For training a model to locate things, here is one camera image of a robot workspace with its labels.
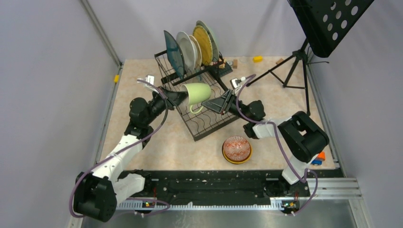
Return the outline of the black wire dish rack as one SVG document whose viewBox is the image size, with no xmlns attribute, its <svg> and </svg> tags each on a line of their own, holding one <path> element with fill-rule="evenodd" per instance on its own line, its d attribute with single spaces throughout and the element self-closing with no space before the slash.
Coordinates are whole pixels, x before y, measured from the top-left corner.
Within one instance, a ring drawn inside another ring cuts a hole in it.
<svg viewBox="0 0 403 228">
<path fill-rule="evenodd" d="M 155 54 L 154 58 L 162 75 L 162 86 L 170 91 L 190 95 L 178 106 L 178 113 L 194 141 L 238 119 L 229 111 L 222 111 L 219 108 L 215 112 L 202 106 L 204 101 L 219 98 L 230 89 L 224 84 L 222 77 L 233 70 L 222 55 L 219 55 L 219 60 L 214 60 L 211 65 L 196 66 L 193 71 L 188 71 L 184 76 L 180 76 L 179 70 L 173 66 L 174 62 L 168 60 L 166 50 Z"/>
</svg>

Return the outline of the green white mug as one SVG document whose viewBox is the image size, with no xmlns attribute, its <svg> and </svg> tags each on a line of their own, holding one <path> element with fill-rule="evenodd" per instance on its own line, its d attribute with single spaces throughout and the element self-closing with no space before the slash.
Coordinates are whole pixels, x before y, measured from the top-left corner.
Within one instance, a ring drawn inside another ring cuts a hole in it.
<svg viewBox="0 0 403 228">
<path fill-rule="evenodd" d="M 192 114 L 198 114 L 202 109 L 201 106 L 198 110 L 194 111 L 193 106 L 206 101 L 211 96 L 211 87 L 205 83 L 188 83 L 181 86 L 181 91 L 188 92 L 188 97 L 184 103 L 189 107 Z"/>
</svg>

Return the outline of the dark teal square plate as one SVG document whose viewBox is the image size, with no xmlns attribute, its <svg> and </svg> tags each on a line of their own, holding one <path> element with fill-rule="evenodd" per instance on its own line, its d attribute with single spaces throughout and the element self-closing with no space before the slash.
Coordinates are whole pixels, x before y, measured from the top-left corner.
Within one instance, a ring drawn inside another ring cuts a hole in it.
<svg viewBox="0 0 403 228">
<path fill-rule="evenodd" d="M 164 30 L 165 45 L 168 61 L 180 79 L 185 75 L 184 58 L 181 48 L 171 33 Z"/>
</svg>

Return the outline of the cream floral plate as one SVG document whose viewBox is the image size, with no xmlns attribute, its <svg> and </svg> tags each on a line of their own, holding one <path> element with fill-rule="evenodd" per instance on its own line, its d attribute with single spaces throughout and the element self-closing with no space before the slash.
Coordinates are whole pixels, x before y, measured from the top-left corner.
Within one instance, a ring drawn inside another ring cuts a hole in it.
<svg viewBox="0 0 403 228">
<path fill-rule="evenodd" d="M 200 69 L 201 64 L 202 64 L 201 48 L 200 48 L 199 42 L 193 35 L 189 35 L 189 38 L 195 46 L 195 54 L 197 55 L 197 57 L 195 59 L 195 70 L 197 70 L 197 69 Z"/>
</svg>

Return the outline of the light green flower plate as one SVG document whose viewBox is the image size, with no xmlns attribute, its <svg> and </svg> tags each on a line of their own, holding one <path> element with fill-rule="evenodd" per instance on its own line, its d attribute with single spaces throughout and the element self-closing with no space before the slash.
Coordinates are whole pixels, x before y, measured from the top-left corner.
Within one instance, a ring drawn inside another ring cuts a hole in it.
<svg viewBox="0 0 403 228">
<path fill-rule="evenodd" d="M 212 46 L 212 62 L 219 62 L 220 60 L 220 52 L 219 52 L 219 47 L 218 47 L 218 39 L 215 36 L 214 31 L 203 21 L 198 20 L 196 22 L 197 26 L 202 26 L 206 32 L 208 33 L 211 41 L 211 46 Z"/>
</svg>

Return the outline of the red patterned bowl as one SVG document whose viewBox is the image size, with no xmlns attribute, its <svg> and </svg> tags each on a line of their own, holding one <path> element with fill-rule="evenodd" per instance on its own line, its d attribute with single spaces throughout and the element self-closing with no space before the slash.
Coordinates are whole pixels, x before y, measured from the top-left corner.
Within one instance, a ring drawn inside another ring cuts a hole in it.
<svg viewBox="0 0 403 228">
<path fill-rule="evenodd" d="M 224 141 L 222 151 L 224 151 L 230 159 L 235 161 L 241 161 L 245 159 L 250 152 L 253 152 L 249 141 L 242 136 L 236 135 Z"/>
</svg>

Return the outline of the white plate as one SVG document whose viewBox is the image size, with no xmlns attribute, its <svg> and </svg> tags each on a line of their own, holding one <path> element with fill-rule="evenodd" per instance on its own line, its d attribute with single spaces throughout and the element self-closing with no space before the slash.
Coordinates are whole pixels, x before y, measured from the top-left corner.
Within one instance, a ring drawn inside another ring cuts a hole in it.
<svg viewBox="0 0 403 228">
<path fill-rule="evenodd" d="M 176 41 L 182 51 L 185 72 L 188 73 L 193 71 L 195 69 L 197 58 L 197 50 L 195 44 L 191 41 L 190 36 L 184 31 L 178 32 L 176 36 Z"/>
</svg>

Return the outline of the yellow bamboo pattern plate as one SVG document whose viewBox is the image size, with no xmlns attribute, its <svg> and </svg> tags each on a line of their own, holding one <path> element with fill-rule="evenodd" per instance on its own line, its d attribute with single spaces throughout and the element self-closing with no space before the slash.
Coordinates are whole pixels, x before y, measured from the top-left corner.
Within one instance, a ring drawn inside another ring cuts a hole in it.
<svg viewBox="0 0 403 228">
<path fill-rule="evenodd" d="M 202 64 L 205 66 L 210 65 L 213 59 L 213 48 L 207 30 L 201 25 L 196 25 L 192 35 L 199 43 L 202 54 Z"/>
</svg>

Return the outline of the yellow bowl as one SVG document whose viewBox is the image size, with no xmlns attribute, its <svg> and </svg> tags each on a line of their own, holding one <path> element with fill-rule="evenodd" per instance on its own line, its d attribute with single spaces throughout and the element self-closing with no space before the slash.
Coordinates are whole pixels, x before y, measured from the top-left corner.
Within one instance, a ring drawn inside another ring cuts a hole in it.
<svg viewBox="0 0 403 228">
<path fill-rule="evenodd" d="M 243 163 L 247 162 L 247 161 L 251 158 L 252 154 L 253 154 L 253 152 L 250 152 L 249 155 L 248 155 L 245 159 L 243 159 L 243 160 L 241 160 L 241 161 L 235 161 L 235 160 L 230 159 L 230 158 L 226 155 L 226 153 L 225 153 L 224 151 L 222 151 L 222 155 L 223 155 L 223 157 L 225 158 L 225 160 L 228 161 L 228 162 L 230 162 L 230 163 L 232 163 L 232 164 L 243 164 Z"/>
</svg>

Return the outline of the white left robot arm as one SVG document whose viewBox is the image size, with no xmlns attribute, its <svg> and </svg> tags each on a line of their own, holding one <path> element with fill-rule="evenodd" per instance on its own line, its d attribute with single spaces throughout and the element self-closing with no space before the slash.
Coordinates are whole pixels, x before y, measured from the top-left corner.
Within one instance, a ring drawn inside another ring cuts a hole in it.
<svg viewBox="0 0 403 228">
<path fill-rule="evenodd" d="M 147 196 L 152 192 L 152 183 L 142 175 L 130 173 L 123 178 L 120 175 L 160 129 L 153 129 L 150 124 L 160 114 L 164 114 L 163 121 L 166 121 L 169 110 L 183 103 L 188 93 L 159 87 L 152 95 L 150 101 L 137 97 L 130 102 L 130 120 L 116 147 L 105 159 L 77 176 L 69 199 L 73 217 L 87 216 L 107 222 L 127 198 L 136 193 Z"/>
</svg>

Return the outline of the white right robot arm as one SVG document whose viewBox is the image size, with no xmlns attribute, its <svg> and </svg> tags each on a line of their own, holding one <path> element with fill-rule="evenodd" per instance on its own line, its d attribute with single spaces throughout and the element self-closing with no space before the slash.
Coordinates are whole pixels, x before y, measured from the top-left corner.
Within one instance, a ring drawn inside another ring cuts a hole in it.
<svg viewBox="0 0 403 228">
<path fill-rule="evenodd" d="M 260 100 L 244 104 L 230 91 L 201 105 L 215 113 L 230 113 L 247 121 L 243 128 L 249 138 L 276 139 L 287 163 L 282 172 L 283 180 L 278 183 L 279 191 L 285 196 L 297 191 L 297 182 L 306 182 L 311 162 L 330 142 L 327 133 L 303 111 L 285 120 L 265 119 L 264 105 Z"/>
</svg>

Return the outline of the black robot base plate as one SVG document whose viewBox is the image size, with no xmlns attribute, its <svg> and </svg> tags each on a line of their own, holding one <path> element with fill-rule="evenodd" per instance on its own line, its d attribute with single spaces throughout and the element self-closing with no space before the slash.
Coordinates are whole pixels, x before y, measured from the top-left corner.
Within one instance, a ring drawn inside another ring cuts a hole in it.
<svg viewBox="0 0 403 228">
<path fill-rule="evenodd" d="M 154 198 L 172 206 L 270 205 L 275 197 L 310 197 L 307 183 L 289 186 L 280 170 L 251 171 L 144 171 L 122 172 L 145 177 L 144 189 L 133 198 Z"/>
</svg>

